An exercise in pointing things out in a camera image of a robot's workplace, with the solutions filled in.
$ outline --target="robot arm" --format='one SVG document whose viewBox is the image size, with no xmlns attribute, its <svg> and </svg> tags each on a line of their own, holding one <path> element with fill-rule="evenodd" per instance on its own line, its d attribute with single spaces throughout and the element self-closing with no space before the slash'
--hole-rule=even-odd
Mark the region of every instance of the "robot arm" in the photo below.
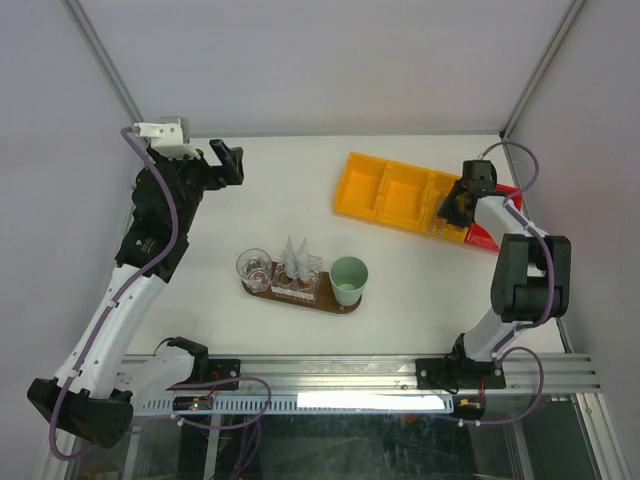
<svg viewBox="0 0 640 480">
<path fill-rule="evenodd" d="M 496 359 L 519 332 L 563 315 L 569 305 L 569 240 L 535 226 L 496 185 L 490 161 L 465 161 L 462 177 L 438 211 L 459 227 L 477 223 L 501 245 L 491 282 L 491 309 L 458 337 L 440 372 L 437 383 L 454 388 L 491 377 Z"/>
<path fill-rule="evenodd" d="M 242 149 L 229 149 L 221 140 L 212 140 L 210 146 L 221 165 L 210 166 L 202 152 L 189 144 L 184 119 L 136 124 L 133 131 L 150 140 L 147 153 L 155 163 L 136 177 L 133 222 L 116 255 L 107 291 L 54 378 L 34 380 L 27 394 L 52 428 L 105 448 L 122 438 L 141 405 L 176 383 L 204 380 L 207 347 L 180 337 L 137 369 L 124 374 L 118 371 L 142 319 L 187 250 L 187 234 L 204 192 L 240 185 L 244 179 Z M 175 205 L 173 213 L 167 192 L 151 168 L 166 184 Z"/>
</svg>

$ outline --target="white cable tray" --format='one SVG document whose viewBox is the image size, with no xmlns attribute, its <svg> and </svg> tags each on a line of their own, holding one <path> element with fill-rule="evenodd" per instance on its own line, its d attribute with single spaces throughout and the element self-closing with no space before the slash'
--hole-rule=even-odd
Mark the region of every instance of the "white cable tray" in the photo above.
<svg viewBox="0 0 640 480">
<path fill-rule="evenodd" d="M 177 396 L 172 393 L 160 395 L 155 400 L 143 405 L 142 410 L 135 413 L 135 416 L 160 416 L 170 415 L 173 410 L 173 400 Z M 419 413 L 451 413 L 453 412 L 453 400 L 450 395 L 438 395 L 445 404 L 444 410 L 433 412 L 420 411 Z M 175 410 L 180 415 L 255 415 L 264 407 L 265 396 L 254 395 L 229 395 L 217 398 L 213 402 L 213 408 L 209 410 Z M 297 395 L 273 395 L 271 405 L 265 415 L 326 415 L 326 414 L 409 414 L 416 413 L 410 410 L 374 410 L 357 408 L 306 408 L 299 407 Z"/>
</svg>

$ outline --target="metal frame edge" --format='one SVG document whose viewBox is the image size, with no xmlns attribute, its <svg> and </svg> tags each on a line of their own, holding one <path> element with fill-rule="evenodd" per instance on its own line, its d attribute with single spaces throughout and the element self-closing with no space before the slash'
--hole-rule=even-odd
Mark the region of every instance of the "metal frame edge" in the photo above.
<svg viewBox="0 0 640 480">
<path fill-rule="evenodd" d="M 583 11 L 585 5 L 588 0 L 571 0 L 571 3 L 567 7 L 560 20 L 560 23 L 556 27 L 555 32 L 551 36 L 551 40 L 547 44 L 540 60 L 538 60 L 538 64 L 534 68 L 529 80 L 527 81 L 524 90 L 520 94 L 515 107 L 513 108 L 511 115 L 509 115 L 509 119 L 507 120 L 504 128 L 501 130 L 501 137 L 509 137 L 513 131 L 515 130 L 520 118 L 531 102 L 531 99 L 538 91 L 542 81 L 546 77 L 551 64 L 556 58 L 558 52 L 562 48 L 567 39 L 567 36 L 573 29 L 573 26 L 576 23 L 576 20 L 580 16 L 580 13 Z"/>
<path fill-rule="evenodd" d="M 576 394 L 582 428 L 603 480 L 632 480 L 602 393 Z"/>
<path fill-rule="evenodd" d="M 113 93 L 115 93 L 118 98 L 120 105 L 129 117 L 129 120 L 131 120 L 132 123 L 142 122 L 144 120 L 142 113 L 133 100 L 124 80 L 122 80 L 113 60 L 111 60 L 106 48 L 102 44 L 102 41 L 100 40 L 100 37 L 91 23 L 84 7 L 80 3 L 80 0 L 62 0 L 62 4 L 69 13 L 71 20 L 78 28 L 78 31 L 82 35 L 87 47 L 95 58 L 100 70 L 102 70 L 102 73 L 111 86 Z"/>
</svg>

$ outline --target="yellow compartment tray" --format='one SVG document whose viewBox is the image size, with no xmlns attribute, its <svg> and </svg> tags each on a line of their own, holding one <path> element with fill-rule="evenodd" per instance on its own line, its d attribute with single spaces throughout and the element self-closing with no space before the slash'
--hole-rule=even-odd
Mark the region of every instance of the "yellow compartment tray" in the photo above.
<svg viewBox="0 0 640 480">
<path fill-rule="evenodd" d="M 451 173 L 352 152 L 340 178 L 333 210 L 463 243 L 468 228 L 448 225 L 436 215 L 458 178 Z"/>
</svg>

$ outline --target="wooden tray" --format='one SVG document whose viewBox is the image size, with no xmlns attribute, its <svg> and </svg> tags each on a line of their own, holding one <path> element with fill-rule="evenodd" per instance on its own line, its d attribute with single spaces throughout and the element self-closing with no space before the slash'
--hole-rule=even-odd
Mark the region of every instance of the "wooden tray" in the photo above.
<svg viewBox="0 0 640 480">
<path fill-rule="evenodd" d="M 273 262 L 273 271 L 276 271 L 276 262 Z M 252 292 L 244 282 L 242 283 L 245 291 L 254 297 L 264 298 L 265 300 L 274 300 L 276 302 L 288 303 L 290 305 L 298 305 L 300 307 L 310 308 L 312 310 L 318 310 L 320 312 L 337 313 L 338 315 L 344 315 L 346 313 L 353 312 L 360 306 L 362 297 L 355 305 L 350 307 L 343 307 L 340 305 L 333 295 L 333 289 L 331 288 L 331 280 L 329 279 L 329 272 L 322 272 L 322 279 L 320 280 L 320 288 L 318 289 L 318 297 L 316 303 L 307 303 L 302 300 L 298 300 L 291 297 L 280 297 L 271 291 L 271 288 L 264 292 Z"/>
</svg>

